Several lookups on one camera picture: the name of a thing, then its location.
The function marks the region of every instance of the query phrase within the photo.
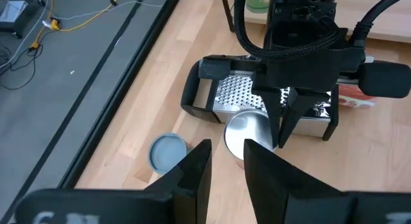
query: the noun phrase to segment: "table leg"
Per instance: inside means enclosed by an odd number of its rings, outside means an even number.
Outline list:
[[[234,32],[234,23],[232,21],[229,2],[228,0],[222,0],[222,1],[223,1],[223,6],[224,6],[225,16],[227,17],[227,22],[229,23],[230,31]]]

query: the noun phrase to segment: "black cable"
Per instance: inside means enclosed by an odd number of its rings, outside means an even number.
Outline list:
[[[374,20],[383,13],[387,8],[394,5],[400,0],[381,0],[375,6],[373,6],[362,18],[360,22],[357,23],[351,35],[350,42],[358,42],[357,45],[364,46],[365,39],[367,38]]]
[[[13,69],[13,65],[10,66],[10,71],[17,71],[19,69],[22,69],[23,67],[27,67],[29,64],[31,64],[33,62],[33,73],[31,74],[30,78],[26,81],[26,83],[24,83],[24,84],[22,84],[21,86],[18,86],[18,87],[5,86],[3,83],[1,84],[1,86],[3,88],[7,89],[7,90],[18,90],[18,89],[21,89],[21,88],[25,87],[27,84],[29,84],[32,81],[32,79],[34,78],[35,74],[36,74],[36,61],[35,60],[36,60],[36,58],[38,58],[42,54],[43,48],[44,48],[43,45],[39,45],[39,47],[36,50],[34,50],[35,54],[33,55],[33,58],[27,64],[25,64],[23,66],[20,66],[16,69]],[[26,51],[22,52],[21,55],[26,53],[28,56],[30,56],[28,54],[29,52],[30,52],[30,50],[27,49]]]
[[[280,51],[269,51],[255,46],[247,36],[244,21],[245,0],[234,0],[234,27],[238,42],[251,55],[271,61],[286,61],[329,49],[340,38],[338,26],[330,18],[321,18],[319,21],[332,30],[318,41],[298,47],[289,47]]]
[[[25,87],[27,84],[29,84],[32,81],[32,79],[34,78],[34,76],[36,74],[36,62],[35,62],[35,60],[36,60],[36,58],[38,58],[43,53],[43,49],[44,49],[44,46],[41,43],[42,43],[42,41],[44,40],[44,38],[46,36],[48,36],[49,34],[54,33],[54,32],[56,32],[56,31],[49,31],[46,34],[44,34],[43,37],[39,40],[39,47],[37,49],[31,49],[31,48],[25,49],[24,51],[22,51],[20,53],[20,55],[17,57],[17,59],[13,63],[10,63],[8,65],[8,67],[2,73],[0,73],[0,76],[2,76],[7,71],[11,71],[11,72],[18,71],[22,68],[25,68],[25,67],[29,66],[33,62],[33,73],[31,74],[29,80],[26,81],[21,86],[18,86],[18,87],[5,86],[3,83],[0,82],[0,86],[2,86],[2,88],[5,88],[7,90],[17,90],[17,89],[21,89],[21,88]],[[27,64],[24,64],[24,65],[19,66],[17,68],[13,68],[19,62],[19,60],[23,56],[23,54],[26,54],[27,56],[33,57],[33,58]]]
[[[8,47],[4,46],[3,44],[0,44],[0,47],[4,48],[4,50],[0,49],[0,52],[2,52],[2,55],[0,55],[0,58],[3,58],[0,61],[0,65],[5,65],[6,63],[8,63],[10,56],[12,55],[12,52],[8,49]],[[10,67],[10,64],[5,65],[4,67],[0,68],[0,70],[2,70],[0,72],[0,76],[2,76],[5,72],[7,72],[9,67]]]
[[[52,9],[50,9],[50,7],[46,6],[46,9],[47,9],[49,12],[51,12],[53,15],[55,15],[56,17],[59,17],[56,12],[54,12]]]

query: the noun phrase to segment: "wooden surface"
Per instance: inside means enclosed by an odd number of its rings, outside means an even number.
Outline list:
[[[177,132],[195,146],[213,142],[207,223],[255,223],[243,170],[226,150],[223,125],[186,114],[180,97],[191,66],[208,54],[245,51],[226,24],[221,0],[181,0],[111,122],[77,187],[143,189],[158,179],[147,162],[150,143]],[[261,44],[264,27],[248,24]],[[369,42],[377,59],[411,65],[411,45]],[[379,99],[368,110],[341,108],[328,142],[294,135],[282,156],[341,190],[411,192],[411,98]]]
[[[380,0],[336,0],[335,22],[351,33],[362,17]],[[244,11],[246,22],[265,24],[266,13]],[[383,12],[374,22],[369,38],[411,43],[411,0],[402,0]]]

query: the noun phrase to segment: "small container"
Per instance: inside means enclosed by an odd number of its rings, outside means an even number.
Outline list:
[[[247,10],[252,13],[267,13],[270,0],[245,0]]]
[[[176,166],[191,147],[179,135],[165,133],[156,138],[148,150],[148,163],[158,174],[164,175]]]
[[[246,109],[237,112],[225,124],[224,143],[236,157],[237,164],[244,168],[244,140],[252,139],[264,148],[274,151],[270,120],[266,112]]]

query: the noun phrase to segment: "gray carpet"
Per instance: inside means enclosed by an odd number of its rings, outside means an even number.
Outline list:
[[[119,0],[118,3],[127,1],[135,0]],[[165,0],[144,2],[162,5]],[[59,17],[70,17],[102,10],[108,3],[109,0],[55,0],[54,11]],[[128,4],[104,13],[79,30],[48,35],[42,43],[43,54],[36,59],[37,72],[33,80],[19,90],[0,88],[0,217],[43,154],[133,6]],[[140,6],[30,191],[56,187],[61,181],[160,9]],[[41,10],[25,29],[24,36],[34,25]],[[70,28],[89,17],[62,21],[62,25]],[[39,30],[40,25],[34,29],[21,50],[31,44]],[[22,41],[6,33],[0,35],[0,43],[12,52]],[[29,57],[24,56],[19,63],[25,64],[29,60]],[[33,65],[29,65],[20,71],[7,72],[0,80],[3,85],[16,87],[31,76],[32,70]]]

